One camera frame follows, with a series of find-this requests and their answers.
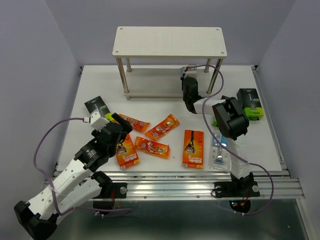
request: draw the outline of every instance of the shelf leg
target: shelf leg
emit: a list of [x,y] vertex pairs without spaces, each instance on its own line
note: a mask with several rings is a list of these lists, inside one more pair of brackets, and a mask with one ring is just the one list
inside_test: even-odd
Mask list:
[[[218,61],[216,61],[216,65],[215,67],[220,70],[220,67],[222,65],[222,61],[223,59],[218,59]],[[212,74],[212,77],[211,77],[211,81],[209,83],[209,88],[208,88],[208,91],[206,91],[207,94],[211,95],[212,94],[212,89],[214,88],[214,85],[216,83],[216,80],[217,80],[217,76],[218,76],[218,71],[217,70],[214,70],[213,71],[213,74]]]
[[126,64],[126,71],[128,73],[131,73],[132,72],[132,68],[131,68],[131,65],[130,65],[130,59],[129,58],[125,59],[125,64]]
[[[211,59],[208,58],[207,61],[206,61],[206,65],[210,65],[211,64]],[[204,69],[204,72],[207,74],[209,72],[209,66],[206,66],[205,69]]]
[[125,70],[124,70],[124,66],[122,64],[121,58],[118,58],[118,57],[116,58],[116,64],[118,65],[118,68],[119,68],[119,73],[120,73],[120,77],[121,77],[121,81],[122,81],[122,85],[123,85],[123,92],[125,94],[128,94],[129,88],[128,88],[126,74],[125,74]]

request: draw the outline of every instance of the transparent plastic package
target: transparent plastic package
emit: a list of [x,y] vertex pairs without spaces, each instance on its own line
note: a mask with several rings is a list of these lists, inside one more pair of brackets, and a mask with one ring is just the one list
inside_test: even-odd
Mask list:
[[[225,147],[229,147],[227,138],[224,137],[217,128],[214,128],[213,133],[219,142],[221,142]],[[223,149],[213,137],[211,137],[208,167],[224,173],[231,172],[230,153]]]

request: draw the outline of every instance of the gray floor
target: gray floor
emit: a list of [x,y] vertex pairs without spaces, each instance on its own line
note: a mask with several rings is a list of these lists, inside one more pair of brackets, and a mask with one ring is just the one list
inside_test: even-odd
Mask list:
[[[252,202],[252,210],[266,202]],[[273,200],[263,212],[240,216],[216,206],[218,201],[122,202],[127,216],[105,218],[76,210],[58,226],[50,240],[304,240],[295,200]],[[228,202],[219,202],[228,208]]]

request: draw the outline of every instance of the orange packet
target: orange packet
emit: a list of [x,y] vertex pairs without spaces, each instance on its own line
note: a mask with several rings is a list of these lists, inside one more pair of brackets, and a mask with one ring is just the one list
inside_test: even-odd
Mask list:
[[160,142],[151,141],[143,137],[137,136],[135,139],[134,146],[137,150],[144,151],[147,154],[154,155],[164,159],[169,158],[169,145],[165,145]]
[[122,117],[124,120],[128,121],[134,130],[137,130],[138,132],[141,132],[141,133],[147,130],[150,124],[150,122],[139,121],[137,119],[134,119],[132,117],[129,117],[123,114],[119,114],[119,116]]
[[182,166],[202,169],[204,167],[204,132],[184,131]]
[[148,138],[157,141],[159,140],[159,138],[166,135],[169,131],[179,126],[179,124],[180,122],[172,114],[170,114],[166,117],[165,120],[160,122],[157,126],[147,131],[145,135]]
[[140,163],[136,148],[129,134],[123,143],[119,143],[116,146],[115,157],[121,170]]

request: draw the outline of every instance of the gray wall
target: gray wall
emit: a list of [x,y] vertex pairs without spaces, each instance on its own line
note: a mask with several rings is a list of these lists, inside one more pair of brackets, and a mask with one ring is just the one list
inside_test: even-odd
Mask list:
[[[112,48],[118,26],[222,27],[228,51],[225,63],[258,64],[286,19],[294,0],[46,2],[81,65],[115,64]],[[133,60],[133,64],[159,62],[186,63],[181,60]]]
[[[44,183],[33,153],[46,130],[70,115],[79,80],[78,63],[44,0],[1,1],[0,74],[0,239],[16,240],[27,235],[14,205]],[[39,165],[51,174],[65,128],[39,153]]]
[[300,179],[318,230],[319,9],[318,0],[297,0],[258,67],[286,163]]

